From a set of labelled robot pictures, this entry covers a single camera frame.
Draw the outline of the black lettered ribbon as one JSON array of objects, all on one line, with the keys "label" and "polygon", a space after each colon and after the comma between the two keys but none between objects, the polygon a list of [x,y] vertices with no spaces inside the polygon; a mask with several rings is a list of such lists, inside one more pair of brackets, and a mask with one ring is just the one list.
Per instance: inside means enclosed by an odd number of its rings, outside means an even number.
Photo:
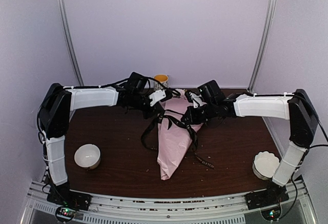
[{"label": "black lettered ribbon", "polygon": [[181,129],[184,129],[184,130],[187,131],[187,133],[189,135],[189,138],[191,139],[191,142],[192,142],[191,145],[189,146],[187,152],[188,153],[193,153],[194,158],[196,160],[198,160],[202,165],[214,170],[215,166],[212,163],[204,160],[196,152],[197,149],[198,149],[197,132],[191,127],[191,125],[185,124],[185,123],[181,122],[180,120],[178,120],[177,118],[175,118],[171,115],[166,115],[164,113],[159,113],[155,118],[153,118],[151,123],[144,130],[143,134],[140,137],[140,141],[141,141],[142,145],[148,150],[158,151],[158,147],[149,147],[147,145],[146,138],[152,132],[152,130],[155,128],[155,126],[158,125],[158,124],[161,124],[164,119],[168,120],[168,129],[170,129],[172,127],[172,125],[175,125],[175,126],[181,128]]}]

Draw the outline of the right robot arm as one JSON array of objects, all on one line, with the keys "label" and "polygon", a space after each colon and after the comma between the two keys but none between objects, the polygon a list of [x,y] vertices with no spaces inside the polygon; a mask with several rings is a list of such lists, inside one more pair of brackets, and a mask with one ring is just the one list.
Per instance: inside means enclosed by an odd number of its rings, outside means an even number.
[{"label": "right robot arm", "polygon": [[229,96],[221,91],[215,80],[198,87],[199,94],[187,93],[192,103],[187,107],[181,121],[196,125],[213,118],[262,117],[265,123],[270,119],[289,122],[289,146],[278,163],[269,163],[273,175],[265,190],[248,193],[248,209],[277,205],[288,200],[286,184],[291,181],[300,168],[310,149],[317,129],[323,129],[319,116],[304,89],[292,93],[256,94],[233,93]]}]

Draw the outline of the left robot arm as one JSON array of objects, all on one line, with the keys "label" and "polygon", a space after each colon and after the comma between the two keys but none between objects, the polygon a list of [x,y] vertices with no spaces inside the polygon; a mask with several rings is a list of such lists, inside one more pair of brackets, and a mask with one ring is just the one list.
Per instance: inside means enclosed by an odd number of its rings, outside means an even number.
[{"label": "left robot arm", "polygon": [[91,196],[71,190],[67,172],[66,148],[69,129],[76,126],[78,116],[87,110],[122,107],[142,112],[144,118],[163,111],[161,103],[172,97],[169,87],[160,85],[154,91],[146,85],[159,81],[132,72],[123,80],[93,86],[63,86],[53,83],[37,113],[38,136],[44,151],[50,191],[47,200],[64,208],[87,210]]}]

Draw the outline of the purple pink wrapping paper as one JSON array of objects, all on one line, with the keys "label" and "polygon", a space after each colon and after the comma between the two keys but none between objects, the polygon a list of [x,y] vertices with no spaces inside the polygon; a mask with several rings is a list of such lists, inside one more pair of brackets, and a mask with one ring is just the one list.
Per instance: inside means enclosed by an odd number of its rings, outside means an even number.
[{"label": "purple pink wrapping paper", "polygon": [[[193,106],[185,97],[185,90],[178,89],[180,97],[174,97],[164,102],[166,115],[171,115],[178,120],[184,115],[188,106]],[[181,161],[185,157],[191,139],[186,130],[172,125],[168,129],[168,120],[164,119],[158,125],[158,157],[157,162],[160,167],[161,180],[168,180],[179,167]]]}]

